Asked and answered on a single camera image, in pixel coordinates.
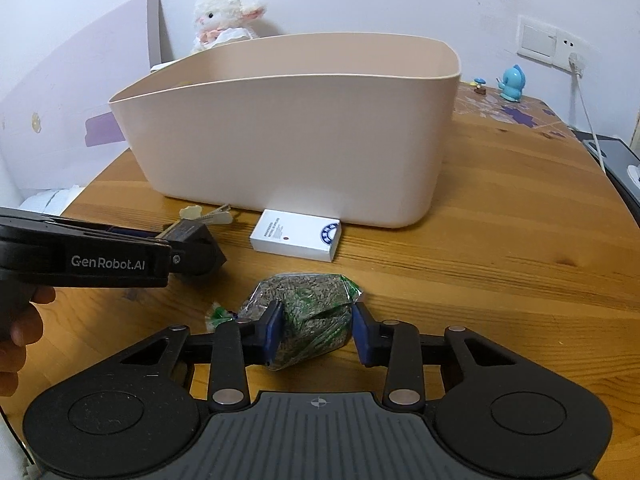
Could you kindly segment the person left hand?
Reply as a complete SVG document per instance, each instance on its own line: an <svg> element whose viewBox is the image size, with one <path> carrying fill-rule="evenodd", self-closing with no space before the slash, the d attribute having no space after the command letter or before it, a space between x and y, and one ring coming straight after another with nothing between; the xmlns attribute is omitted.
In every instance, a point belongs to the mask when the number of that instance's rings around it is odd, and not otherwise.
<svg viewBox="0 0 640 480"><path fill-rule="evenodd" d="M43 322L36 304L50 304L55 290L50 286L31 288L13 284L1 289L1 309L9 310L11 324L1 339L1 395L13 396L18 373L25 366L27 347L43 335Z"/></svg>

